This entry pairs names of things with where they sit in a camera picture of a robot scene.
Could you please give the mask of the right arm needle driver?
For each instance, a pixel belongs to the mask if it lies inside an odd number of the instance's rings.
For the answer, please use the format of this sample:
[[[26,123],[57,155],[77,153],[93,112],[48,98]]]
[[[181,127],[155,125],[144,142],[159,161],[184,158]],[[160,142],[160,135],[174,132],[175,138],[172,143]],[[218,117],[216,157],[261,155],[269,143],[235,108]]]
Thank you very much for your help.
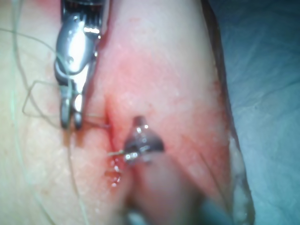
[[[62,0],[60,16],[55,76],[60,85],[72,84],[75,92],[83,93],[94,73],[105,29],[105,1]]]

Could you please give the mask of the left arm needle driver jaw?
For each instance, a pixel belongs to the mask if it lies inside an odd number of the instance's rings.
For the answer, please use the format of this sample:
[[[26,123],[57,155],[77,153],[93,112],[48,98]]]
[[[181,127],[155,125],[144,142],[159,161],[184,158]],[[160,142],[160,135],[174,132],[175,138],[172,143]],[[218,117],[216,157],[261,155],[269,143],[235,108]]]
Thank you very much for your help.
[[[140,131],[143,129],[148,129],[148,123],[144,116],[135,116],[133,118],[133,129],[135,131]]]

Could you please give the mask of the right arm needle driver jaw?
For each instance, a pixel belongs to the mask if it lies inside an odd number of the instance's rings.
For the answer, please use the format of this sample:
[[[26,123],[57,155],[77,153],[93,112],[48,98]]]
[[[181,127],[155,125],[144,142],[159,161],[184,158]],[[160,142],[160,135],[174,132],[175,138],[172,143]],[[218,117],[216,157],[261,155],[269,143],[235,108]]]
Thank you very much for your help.
[[[75,128],[80,129],[83,122],[83,96],[78,94],[75,96],[73,101],[73,117]]]
[[[62,128],[68,128],[71,120],[71,95],[65,95],[60,102],[60,123]]]

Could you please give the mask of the left arm needle driver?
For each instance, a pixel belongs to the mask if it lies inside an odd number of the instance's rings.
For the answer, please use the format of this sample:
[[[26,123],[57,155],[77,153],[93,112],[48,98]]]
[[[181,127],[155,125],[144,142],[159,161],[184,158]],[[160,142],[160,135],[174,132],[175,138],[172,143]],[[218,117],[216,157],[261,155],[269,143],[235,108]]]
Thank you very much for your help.
[[[135,163],[138,158],[152,152],[165,150],[162,138],[148,127],[133,127],[124,143],[124,162]]]

